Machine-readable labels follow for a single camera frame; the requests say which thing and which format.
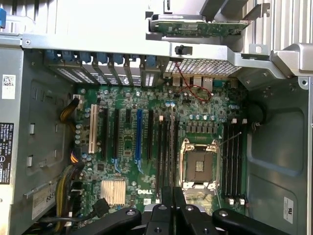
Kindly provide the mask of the white barcode label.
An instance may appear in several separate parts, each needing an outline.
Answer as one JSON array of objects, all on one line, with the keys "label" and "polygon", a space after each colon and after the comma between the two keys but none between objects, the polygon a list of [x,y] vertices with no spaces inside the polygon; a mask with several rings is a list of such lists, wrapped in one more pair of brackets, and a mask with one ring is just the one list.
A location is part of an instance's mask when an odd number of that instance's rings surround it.
[{"label": "white barcode label", "polygon": [[50,185],[33,195],[32,220],[55,203],[55,186]]}]

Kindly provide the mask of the metal CPU socket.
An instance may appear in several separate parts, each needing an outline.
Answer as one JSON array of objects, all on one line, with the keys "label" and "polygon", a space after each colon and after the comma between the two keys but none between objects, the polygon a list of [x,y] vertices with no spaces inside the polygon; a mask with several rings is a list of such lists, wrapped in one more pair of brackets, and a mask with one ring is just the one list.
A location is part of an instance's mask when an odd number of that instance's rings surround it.
[{"label": "metal CPU socket", "polygon": [[179,152],[179,185],[194,192],[216,190],[220,185],[220,147],[211,143],[194,143],[185,138]]}]

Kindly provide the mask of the white expansion slot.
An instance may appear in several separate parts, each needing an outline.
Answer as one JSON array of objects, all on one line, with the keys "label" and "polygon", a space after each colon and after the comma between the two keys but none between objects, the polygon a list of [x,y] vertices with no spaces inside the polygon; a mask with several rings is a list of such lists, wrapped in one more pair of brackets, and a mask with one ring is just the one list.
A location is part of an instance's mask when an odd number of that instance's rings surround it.
[{"label": "white expansion slot", "polygon": [[98,113],[99,113],[98,105],[92,104],[90,108],[90,125],[89,125],[89,153],[90,154],[94,154],[96,152]]}]

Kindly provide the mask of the black RAM slot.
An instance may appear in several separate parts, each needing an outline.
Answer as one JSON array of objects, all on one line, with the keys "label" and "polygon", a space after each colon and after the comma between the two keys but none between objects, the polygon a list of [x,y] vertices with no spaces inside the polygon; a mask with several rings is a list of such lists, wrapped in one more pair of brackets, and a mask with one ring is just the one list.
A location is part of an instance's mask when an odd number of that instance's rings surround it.
[{"label": "black RAM slot", "polygon": [[233,140],[228,141],[228,165],[227,165],[227,196],[230,198],[232,194],[232,156],[233,156]]},{"label": "black RAM slot", "polygon": [[178,164],[178,131],[179,131],[179,121],[174,120],[174,173],[173,173],[173,182],[174,186],[177,184],[177,164]]},{"label": "black RAM slot", "polygon": [[239,205],[242,204],[242,164],[243,164],[243,158],[242,158],[242,151],[243,151],[243,124],[239,125],[240,135],[238,136],[238,184],[237,184],[237,199]]},{"label": "black RAM slot", "polygon": [[172,187],[173,186],[173,158],[174,158],[174,113],[171,113],[170,115],[170,143],[169,143],[169,186]]},{"label": "black RAM slot", "polygon": [[227,146],[225,141],[227,140],[228,135],[228,127],[227,123],[223,123],[223,144],[222,144],[222,185],[221,185],[221,196],[225,198],[225,191],[226,191],[226,180],[227,180]]},{"label": "black RAM slot", "polygon": [[[238,134],[238,126],[234,124],[234,135]],[[238,150],[238,137],[233,139],[233,177],[232,177],[232,197],[237,193],[237,150]]]},{"label": "black RAM slot", "polygon": [[159,175],[161,161],[161,138],[162,138],[163,116],[158,119],[158,134],[157,134],[157,172],[156,172],[156,198],[159,198]]},{"label": "black RAM slot", "polygon": [[168,186],[168,120],[164,121],[163,125],[163,180],[162,187]]}]

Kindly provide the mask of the white certification label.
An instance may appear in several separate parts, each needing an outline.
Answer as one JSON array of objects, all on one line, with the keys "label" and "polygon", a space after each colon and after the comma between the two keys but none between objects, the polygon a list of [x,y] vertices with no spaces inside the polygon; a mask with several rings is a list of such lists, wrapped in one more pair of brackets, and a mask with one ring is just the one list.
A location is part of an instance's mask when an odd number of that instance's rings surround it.
[{"label": "white certification label", "polygon": [[284,197],[283,218],[290,224],[293,224],[293,207],[293,200]]}]

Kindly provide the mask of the grey metal PC case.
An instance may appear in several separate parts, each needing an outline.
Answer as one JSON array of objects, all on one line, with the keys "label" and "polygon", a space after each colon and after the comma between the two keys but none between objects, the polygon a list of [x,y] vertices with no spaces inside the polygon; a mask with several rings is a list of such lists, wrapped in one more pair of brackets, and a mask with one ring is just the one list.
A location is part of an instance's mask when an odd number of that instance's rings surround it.
[{"label": "grey metal PC case", "polygon": [[[180,45],[184,55],[175,53]],[[304,52],[313,56],[313,46],[257,56],[217,45],[0,32],[0,122],[14,124],[0,235],[70,235],[114,213],[104,198],[79,213],[76,178],[85,164],[71,155],[81,88],[208,86],[209,79],[246,91],[241,214],[290,235],[313,235],[313,65],[302,72]],[[16,76],[13,100],[1,98],[4,74]],[[32,220],[33,195],[50,185],[55,203]],[[294,202],[293,224],[283,218],[284,197]]]}]

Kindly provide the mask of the blue expansion slot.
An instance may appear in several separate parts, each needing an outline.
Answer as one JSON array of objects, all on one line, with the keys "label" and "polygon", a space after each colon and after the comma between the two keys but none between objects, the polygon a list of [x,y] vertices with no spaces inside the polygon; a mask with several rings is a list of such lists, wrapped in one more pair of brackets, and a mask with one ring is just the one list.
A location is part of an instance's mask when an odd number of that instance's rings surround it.
[{"label": "blue expansion slot", "polygon": [[135,145],[135,163],[139,167],[141,161],[141,134],[143,125],[143,110],[138,109],[136,113],[136,145]]}]

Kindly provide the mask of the white QR code label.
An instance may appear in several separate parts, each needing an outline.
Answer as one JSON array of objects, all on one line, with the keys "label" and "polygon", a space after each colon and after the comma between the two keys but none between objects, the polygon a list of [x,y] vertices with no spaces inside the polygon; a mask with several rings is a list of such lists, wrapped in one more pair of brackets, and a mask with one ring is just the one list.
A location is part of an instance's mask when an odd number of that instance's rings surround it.
[{"label": "white QR code label", "polygon": [[2,99],[15,99],[16,92],[16,76],[4,74],[2,76]]}]

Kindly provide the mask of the green Dell motherboard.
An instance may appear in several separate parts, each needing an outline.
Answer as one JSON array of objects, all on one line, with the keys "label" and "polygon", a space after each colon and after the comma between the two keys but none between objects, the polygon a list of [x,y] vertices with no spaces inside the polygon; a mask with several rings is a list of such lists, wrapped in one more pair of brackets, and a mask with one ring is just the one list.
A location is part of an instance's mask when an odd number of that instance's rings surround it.
[{"label": "green Dell motherboard", "polygon": [[[223,142],[223,123],[227,123],[227,139],[234,136],[234,124],[243,124],[244,133],[247,125],[246,91],[235,81],[216,81],[209,79],[209,85],[188,84],[182,81],[175,86],[167,83],[162,86],[145,88],[136,86],[113,87],[103,85],[98,88],[81,88],[78,93],[80,104],[75,111],[75,149],[71,155],[73,162],[82,161],[84,169],[76,178],[76,185],[80,189],[81,204],[79,213],[86,215],[100,198],[100,184],[103,180],[122,180],[126,182],[126,202],[123,206],[110,206],[109,211],[115,212],[125,207],[133,207],[140,211],[147,205],[161,202],[162,172],[163,172],[163,131],[161,138],[161,161],[159,175],[159,198],[156,198],[157,175],[157,134],[158,119],[163,116],[168,120],[168,186],[169,186],[169,143],[170,143],[170,115],[174,113],[179,121],[178,131],[178,164],[177,184],[179,185],[179,152],[185,138],[194,143],[211,143],[217,140]],[[94,154],[89,153],[89,125],[90,108],[92,104],[99,107],[97,126],[97,145]],[[103,109],[108,108],[108,138],[107,155],[102,160],[102,115]],[[113,158],[113,129],[114,110],[120,110],[118,156]],[[131,123],[125,122],[126,109],[132,110]],[[143,110],[141,161],[139,167],[135,163],[136,145],[136,113]],[[151,159],[147,160],[148,112],[154,112],[153,146]],[[221,196],[222,185],[222,146],[220,146],[221,171],[220,185],[214,191],[185,192],[183,195],[187,203],[203,206],[207,213],[225,207],[239,213],[245,213],[247,198],[244,186],[245,154],[242,151],[242,204],[239,205],[237,194],[235,197]]]}]

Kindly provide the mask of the green graphics card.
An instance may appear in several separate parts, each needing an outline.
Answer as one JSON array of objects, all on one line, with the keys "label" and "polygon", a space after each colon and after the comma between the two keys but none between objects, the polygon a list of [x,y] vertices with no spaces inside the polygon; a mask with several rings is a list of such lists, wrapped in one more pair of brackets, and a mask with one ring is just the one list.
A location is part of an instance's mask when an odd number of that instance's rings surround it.
[{"label": "green graphics card", "polygon": [[241,35],[252,21],[207,21],[201,15],[153,14],[150,31],[163,37],[209,38]]}]

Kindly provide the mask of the black Dell rating label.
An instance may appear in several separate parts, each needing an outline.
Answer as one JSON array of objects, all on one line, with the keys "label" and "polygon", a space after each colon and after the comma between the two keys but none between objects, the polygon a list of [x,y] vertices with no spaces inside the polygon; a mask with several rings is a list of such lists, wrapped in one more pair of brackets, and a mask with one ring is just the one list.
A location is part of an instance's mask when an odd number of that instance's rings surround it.
[{"label": "black Dell rating label", "polygon": [[0,185],[10,184],[14,124],[0,122]]}]

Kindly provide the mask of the silver finned chipset heatsink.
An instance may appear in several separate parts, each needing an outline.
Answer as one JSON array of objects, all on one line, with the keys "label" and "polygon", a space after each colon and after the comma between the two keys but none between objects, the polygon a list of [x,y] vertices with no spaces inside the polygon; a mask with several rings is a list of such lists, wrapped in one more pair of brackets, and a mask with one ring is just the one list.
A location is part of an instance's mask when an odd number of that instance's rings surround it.
[{"label": "silver finned chipset heatsink", "polygon": [[123,206],[126,202],[126,182],[103,180],[100,184],[100,198],[105,198],[110,206]]}]

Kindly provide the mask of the long black expansion slot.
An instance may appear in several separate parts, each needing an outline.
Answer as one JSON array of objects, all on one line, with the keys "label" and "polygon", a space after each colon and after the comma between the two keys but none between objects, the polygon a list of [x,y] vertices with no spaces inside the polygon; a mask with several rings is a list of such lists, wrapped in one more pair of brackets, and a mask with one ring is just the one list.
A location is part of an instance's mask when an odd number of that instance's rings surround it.
[{"label": "long black expansion slot", "polygon": [[151,159],[152,146],[153,146],[153,125],[154,125],[154,112],[148,112],[148,138],[147,138],[147,160]]},{"label": "long black expansion slot", "polygon": [[106,155],[107,155],[108,117],[109,117],[109,110],[108,108],[104,108],[103,115],[102,115],[102,133],[101,133],[102,160],[105,160]]},{"label": "long black expansion slot", "polygon": [[113,158],[116,160],[118,156],[118,141],[119,141],[119,116],[120,110],[114,110],[114,129],[113,129]]}]

